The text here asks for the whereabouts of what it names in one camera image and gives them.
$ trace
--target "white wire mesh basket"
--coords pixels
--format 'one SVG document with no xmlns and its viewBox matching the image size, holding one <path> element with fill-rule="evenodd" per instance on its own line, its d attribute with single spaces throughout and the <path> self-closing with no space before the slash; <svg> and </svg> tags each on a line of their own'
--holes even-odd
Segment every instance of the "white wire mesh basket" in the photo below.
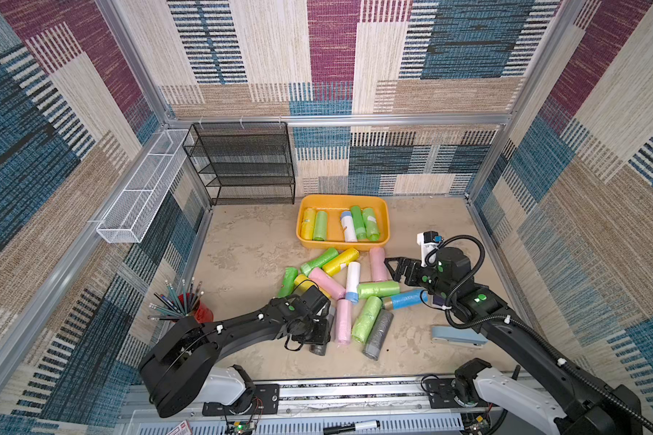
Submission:
<svg viewBox="0 0 653 435">
<path fill-rule="evenodd" d="M 185 141 L 193 145 L 193 139 L 181 129 L 167 130 L 159 136 L 96 228 L 107 243 L 143 240 L 186 159 Z"/>
</svg>

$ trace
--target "concrete floor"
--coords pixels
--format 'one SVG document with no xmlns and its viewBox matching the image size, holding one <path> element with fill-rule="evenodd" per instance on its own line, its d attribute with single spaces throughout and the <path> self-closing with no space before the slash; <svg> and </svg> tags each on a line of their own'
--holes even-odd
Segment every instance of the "concrete floor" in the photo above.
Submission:
<svg viewBox="0 0 653 435">
<path fill-rule="evenodd" d="M 385 246 L 388 257 L 420 257 L 416 234 L 436 230 L 443 237 L 468 234 L 479 237 L 461 198 L 428 196 L 386 199 L 391 222 L 391 239 Z M 319 256 L 321 250 L 304 248 L 295 236 L 299 204 L 224 205 L 215 208 L 210 229 L 196 267 L 196 282 L 203 281 L 202 301 L 216 320 L 233 318 L 261 308 L 280 288 L 287 266 L 299 267 Z M 458 241 L 472 262 L 478 258 L 470 241 Z M 359 262 L 361 282 L 370 280 L 368 255 Z M 345 285 L 346 271 L 334 277 Z M 508 300 L 490 260 L 476 274 L 476 281 L 491 287 Z M 353 320 L 364 301 L 353 310 Z M 394 312 L 394 320 L 379 361 L 362 354 L 363 345 L 330 343 L 325 356 L 316 356 L 307 346 L 288 352 L 284 341 L 256 344 L 219 361 L 220 366 L 240 364 L 254 379 L 352 377 L 368 375 L 453 372 L 462 363 L 479 357 L 499 370 L 512 370 L 515 362 L 493 343 L 482 349 L 432 343 L 431 326 L 445 325 L 445 316 L 424 306 Z"/>
</svg>

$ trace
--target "mounting plate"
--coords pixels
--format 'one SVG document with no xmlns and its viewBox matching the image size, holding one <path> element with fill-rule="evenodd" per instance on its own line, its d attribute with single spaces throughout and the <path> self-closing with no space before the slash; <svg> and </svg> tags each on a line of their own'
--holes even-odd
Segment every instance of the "mounting plate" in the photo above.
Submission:
<svg viewBox="0 0 653 435">
<path fill-rule="evenodd" d="M 455 400 L 455 391 L 452 387 L 453 378 L 443 378 L 443 379 L 426 379 L 423 381 L 423 385 L 426 390 L 432 391 L 434 393 L 428 394 L 428 402 L 432 409 L 446 409 L 446 408 L 462 408 L 464 406 L 457 403 Z M 477 407 L 485 407 L 489 404 L 483 400 L 480 400 L 476 405 Z"/>
<path fill-rule="evenodd" d="M 258 384 L 256 386 L 256 391 L 254 392 L 254 397 L 261 399 L 261 402 L 264 405 L 263 415 L 277 414 L 279 412 L 279 392 L 280 386 L 278 384 Z M 249 408 L 243 412 L 236 415 L 251 415 L 256 409 L 256 402 L 251 403 Z M 206 402 L 203 404 L 203 411 L 201 413 L 205 417 L 221 417 L 227 415 L 229 418 L 231 414 L 223 410 L 223 405 L 217 402 Z"/>
</svg>

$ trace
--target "carpet-textured wall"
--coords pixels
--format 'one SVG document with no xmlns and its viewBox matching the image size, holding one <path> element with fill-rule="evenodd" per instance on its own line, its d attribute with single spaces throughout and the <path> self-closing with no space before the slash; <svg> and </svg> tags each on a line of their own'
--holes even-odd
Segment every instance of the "carpet-textured wall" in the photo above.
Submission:
<svg viewBox="0 0 653 435">
<path fill-rule="evenodd" d="M 560 0 L 122 0 L 179 117 L 504 111 Z"/>
<path fill-rule="evenodd" d="M 0 339 L 157 128 L 92 0 L 0 0 Z M 98 433 L 202 214 L 180 173 L 145 241 L 97 247 L 0 395 L 0 434 Z"/>
<path fill-rule="evenodd" d="M 177 285 L 203 216 L 184 169 L 139 244 L 100 242 L 0 394 L 0 434 L 110 434 L 159 338 L 154 292 Z"/>
<path fill-rule="evenodd" d="M 463 194 L 497 125 L 289 129 L 296 196 Z"/>
<path fill-rule="evenodd" d="M 549 341 L 653 419 L 653 0 L 589 0 L 476 199 Z"/>
<path fill-rule="evenodd" d="M 170 110 L 198 119 L 505 112 L 559 3 L 119 4 Z M 461 194 L 485 157 L 489 131 L 496 126 L 295 128 L 296 195 Z"/>
</svg>

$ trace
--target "pink garbage bag roll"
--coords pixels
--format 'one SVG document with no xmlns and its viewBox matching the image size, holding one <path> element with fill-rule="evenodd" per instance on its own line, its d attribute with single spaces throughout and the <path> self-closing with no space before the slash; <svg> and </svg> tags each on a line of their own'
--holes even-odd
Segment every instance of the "pink garbage bag roll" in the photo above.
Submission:
<svg viewBox="0 0 653 435">
<path fill-rule="evenodd" d="M 346 289 L 341 284 L 334 281 L 331 276 L 327 275 L 327 273 L 319 267 L 312 269 L 312 272 L 310 272 L 310 279 L 319 285 L 320 289 L 331 294 L 331 297 L 335 300 L 343 299 L 346 295 Z"/>
<path fill-rule="evenodd" d="M 336 301 L 336 342 L 339 344 L 351 343 L 351 310 L 353 304 L 348 299 Z"/>
<path fill-rule="evenodd" d="M 389 281 L 389 271 L 384 265 L 384 248 L 370 249 L 370 274 L 373 277 L 373 283 Z"/>
</svg>

